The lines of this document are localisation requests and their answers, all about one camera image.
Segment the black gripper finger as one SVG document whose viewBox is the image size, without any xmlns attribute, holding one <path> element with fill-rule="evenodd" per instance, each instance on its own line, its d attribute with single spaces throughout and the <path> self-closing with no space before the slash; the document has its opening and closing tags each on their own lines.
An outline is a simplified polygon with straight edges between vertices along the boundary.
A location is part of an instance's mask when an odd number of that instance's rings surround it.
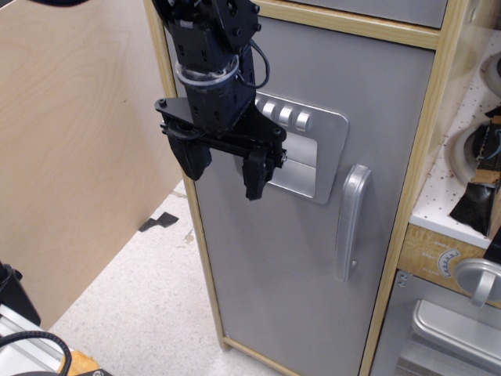
<svg viewBox="0 0 501 376">
<path fill-rule="evenodd" d="M 246 198 L 250 201 L 261 199 L 265 184 L 272 179 L 274 160 L 265 149 L 254 149 L 243 159 L 243 180 Z"/>
<path fill-rule="evenodd" d="M 168 141 L 184 173 L 197 181 L 212 162 L 208 145 L 201 136 L 181 136 L 168 133 Z"/>
</svg>

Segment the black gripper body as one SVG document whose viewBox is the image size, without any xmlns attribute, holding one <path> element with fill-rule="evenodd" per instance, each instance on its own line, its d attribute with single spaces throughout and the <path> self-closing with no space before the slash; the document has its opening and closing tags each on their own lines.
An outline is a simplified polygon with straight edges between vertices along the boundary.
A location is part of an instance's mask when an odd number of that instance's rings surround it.
<svg viewBox="0 0 501 376">
<path fill-rule="evenodd" d="M 177 66 L 175 73 L 186 97 L 161 98 L 154 105 L 164 119 L 166 136 L 201 136 L 210 149 L 243 158 L 254 149 L 265 149 L 275 168 L 283 166 L 287 134 L 259 112 L 255 88 L 241 81 L 238 68 L 204 74 Z"/>
</svg>

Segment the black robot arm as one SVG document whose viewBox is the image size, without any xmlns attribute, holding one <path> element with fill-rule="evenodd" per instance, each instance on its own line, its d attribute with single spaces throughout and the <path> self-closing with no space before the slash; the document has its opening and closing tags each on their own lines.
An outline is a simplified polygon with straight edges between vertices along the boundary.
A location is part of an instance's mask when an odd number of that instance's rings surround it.
<svg viewBox="0 0 501 376">
<path fill-rule="evenodd" d="M 256 91 L 252 37 L 261 30 L 251 1 L 155 1 L 171 35 L 175 74 L 186 97 L 159 99 L 162 132 L 184 173 L 198 180 L 211 150 L 243 159 L 247 199 L 261 198 L 275 168 L 286 160 L 284 128 L 262 114 Z"/>
</svg>

